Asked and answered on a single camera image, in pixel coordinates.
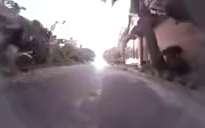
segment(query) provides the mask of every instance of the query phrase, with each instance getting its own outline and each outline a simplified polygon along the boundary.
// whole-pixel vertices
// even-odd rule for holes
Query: street
[[[54,67],[0,91],[0,128],[205,128],[205,108],[127,71]]]

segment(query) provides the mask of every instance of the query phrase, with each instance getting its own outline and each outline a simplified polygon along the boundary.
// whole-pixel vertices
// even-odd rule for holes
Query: bush
[[[106,50],[103,54],[103,57],[108,64],[121,64],[122,63],[121,53],[116,47]]]

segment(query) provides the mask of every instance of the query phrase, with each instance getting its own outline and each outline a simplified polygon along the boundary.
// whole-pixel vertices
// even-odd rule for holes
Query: sunlight
[[[130,1],[117,1],[113,7],[101,0],[16,1],[27,8],[21,15],[38,19],[47,28],[55,21],[65,20],[53,34],[59,38],[72,37],[83,47],[95,51],[97,67],[107,65],[103,52],[117,45],[121,28],[127,26],[130,7]]]

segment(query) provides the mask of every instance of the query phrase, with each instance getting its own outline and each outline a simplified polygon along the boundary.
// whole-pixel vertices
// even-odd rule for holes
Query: wall
[[[197,58],[205,49],[205,35],[201,30],[189,23],[176,24],[173,19],[167,19],[155,30],[160,49],[179,45],[183,48],[183,57],[195,64]]]

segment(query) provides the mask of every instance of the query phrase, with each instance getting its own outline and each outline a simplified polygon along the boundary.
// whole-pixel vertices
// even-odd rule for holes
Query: road
[[[205,108],[130,72],[54,67],[0,91],[0,128],[205,128]]]

